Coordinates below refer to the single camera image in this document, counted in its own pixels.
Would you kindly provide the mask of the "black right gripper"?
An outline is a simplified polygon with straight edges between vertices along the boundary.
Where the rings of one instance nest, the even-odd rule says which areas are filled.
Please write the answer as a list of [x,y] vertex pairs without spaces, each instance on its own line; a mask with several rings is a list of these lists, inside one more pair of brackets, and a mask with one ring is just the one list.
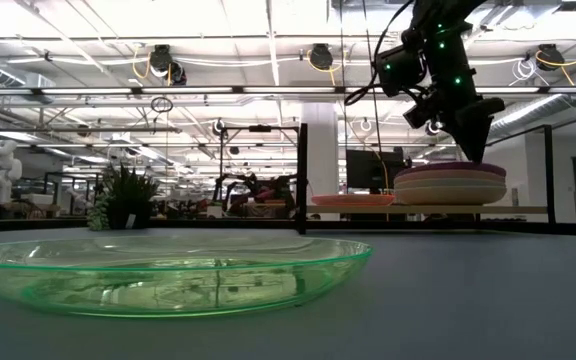
[[442,130],[449,133],[460,146],[466,157],[481,163],[484,157],[493,115],[505,109],[500,98],[476,96],[464,104],[441,101],[437,95],[419,100],[404,118],[413,128],[426,122],[440,122]]

